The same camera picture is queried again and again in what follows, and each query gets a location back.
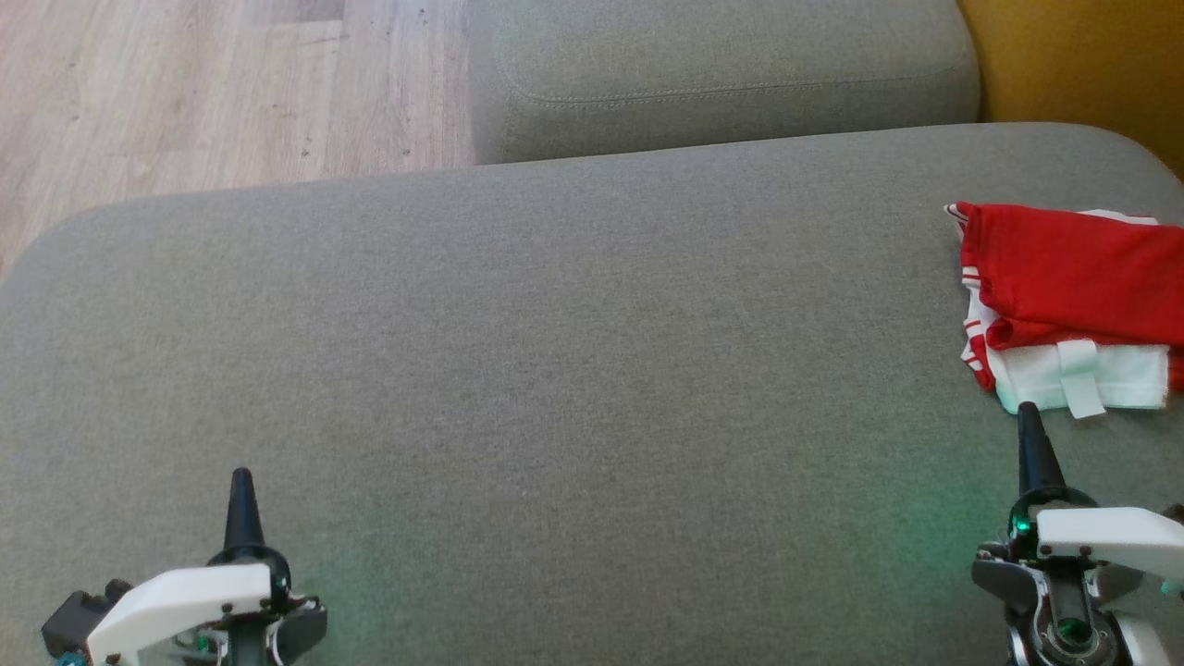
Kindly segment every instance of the white fabric tag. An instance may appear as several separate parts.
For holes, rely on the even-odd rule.
[[[1098,345],[1093,340],[1064,340],[1056,344],[1061,361],[1061,388],[1064,402],[1074,418],[1106,414],[1098,392],[1094,370],[1098,367]]]

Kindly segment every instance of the gray sofa cushion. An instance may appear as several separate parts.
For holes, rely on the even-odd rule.
[[[954,0],[478,0],[482,164],[972,122]]]
[[[333,608],[310,666],[999,664],[969,566],[1016,427],[958,358],[959,198],[1184,217],[1138,146],[1024,124],[84,213],[0,288],[6,662],[202,564],[247,465]],[[1184,410],[1047,425],[1099,500],[1184,499]]]

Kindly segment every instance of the red and white garment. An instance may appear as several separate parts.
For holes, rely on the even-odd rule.
[[[1184,390],[1184,230],[1148,236],[1154,218],[1101,210],[946,211],[970,292],[961,358],[1004,409],[1030,401],[1083,418],[1159,409]]]

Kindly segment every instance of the white fabric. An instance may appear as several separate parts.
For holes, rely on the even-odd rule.
[[[947,212],[965,218],[957,209]],[[1114,211],[1085,211],[1130,224],[1158,224],[1154,218],[1131,217]],[[998,313],[983,305],[978,289],[977,267],[963,267],[963,284],[970,292],[966,335],[970,340],[984,335]],[[1167,399],[1166,345],[1096,345],[1092,340],[1069,340],[1060,345],[1034,345],[1011,350],[986,347],[986,366],[995,376],[995,391],[1003,409],[1011,414],[1019,403],[1032,402],[1037,408],[1069,408],[1075,418],[1105,412],[1106,406],[1125,409],[1160,409]],[[980,370],[984,359],[971,348],[963,350],[963,360],[971,370]]]

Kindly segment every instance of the wooden floor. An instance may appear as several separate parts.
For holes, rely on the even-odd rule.
[[[0,0],[0,274],[124,199],[472,162],[468,0]]]

